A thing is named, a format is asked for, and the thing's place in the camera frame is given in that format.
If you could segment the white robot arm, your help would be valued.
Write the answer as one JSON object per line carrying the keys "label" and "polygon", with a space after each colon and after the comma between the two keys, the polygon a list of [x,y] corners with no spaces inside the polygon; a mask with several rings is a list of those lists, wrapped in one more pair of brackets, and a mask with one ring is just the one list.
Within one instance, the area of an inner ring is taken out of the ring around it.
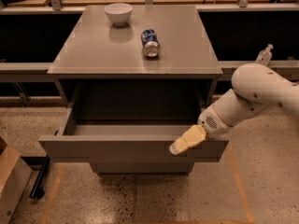
{"label": "white robot arm", "polygon": [[299,86],[268,66],[246,63],[232,74],[232,88],[206,108],[196,125],[169,148],[178,155],[208,139],[218,139],[236,124],[273,106],[299,119]]}

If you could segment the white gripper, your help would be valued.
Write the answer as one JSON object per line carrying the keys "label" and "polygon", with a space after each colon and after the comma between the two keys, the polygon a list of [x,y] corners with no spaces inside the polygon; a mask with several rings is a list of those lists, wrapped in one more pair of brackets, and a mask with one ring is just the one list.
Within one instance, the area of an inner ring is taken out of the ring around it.
{"label": "white gripper", "polygon": [[213,105],[203,109],[198,117],[200,125],[193,125],[173,144],[169,150],[173,155],[181,154],[206,140],[227,140],[231,127],[217,114]]}

